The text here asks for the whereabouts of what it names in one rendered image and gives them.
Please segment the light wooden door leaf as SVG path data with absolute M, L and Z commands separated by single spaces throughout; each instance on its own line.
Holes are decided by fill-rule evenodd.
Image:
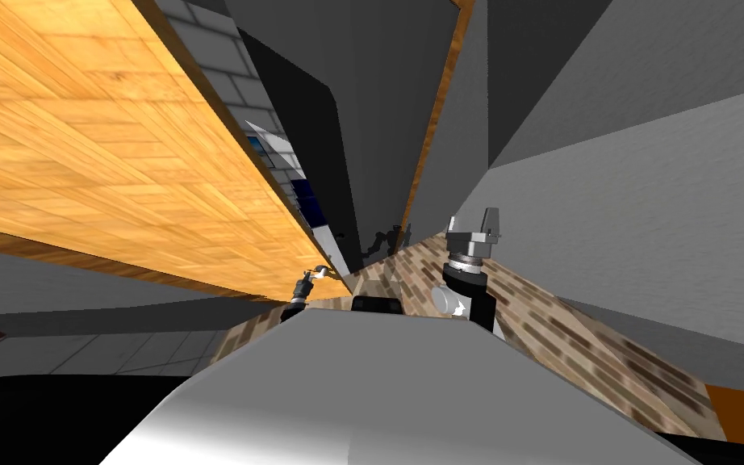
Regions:
M 277 301 L 328 264 L 155 0 L 0 0 L 0 251 Z

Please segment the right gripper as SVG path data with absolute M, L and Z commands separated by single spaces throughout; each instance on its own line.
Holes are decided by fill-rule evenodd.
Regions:
M 446 250 L 472 258 L 490 258 L 493 246 L 500 239 L 499 208 L 485 208 L 482 232 L 460 232 L 459 218 L 451 216 L 446 227 Z

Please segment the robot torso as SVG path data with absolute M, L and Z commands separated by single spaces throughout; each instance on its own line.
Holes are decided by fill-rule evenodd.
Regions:
M 310 308 L 177 387 L 101 465 L 700 465 L 464 320 Z

